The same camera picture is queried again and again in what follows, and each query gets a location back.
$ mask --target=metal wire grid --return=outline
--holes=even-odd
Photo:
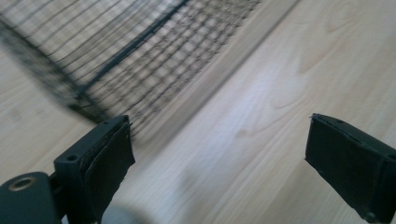
[[[139,133],[227,43],[260,0],[18,0],[0,6],[7,46],[58,101]]]

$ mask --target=wooden floor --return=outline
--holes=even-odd
[[[50,173],[92,125],[4,50],[0,66],[0,181]],[[112,206],[143,223],[365,223],[304,161],[314,112],[396,147],[394,0],[300,1],[173,139],[135,147]]]

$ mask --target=wire mesh basket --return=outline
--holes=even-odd
[[[144,129],[260,0],[1,0],[0,36],[56,100]]]

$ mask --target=wood grain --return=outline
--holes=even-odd
[[[304,150],[313,112],[396,147],[395,17],[392,0],[301,1],[173,139],[135,147],[113,205],[144,223],[365,223]],[[0,178],[48,172],[91,126],[0,63]]]

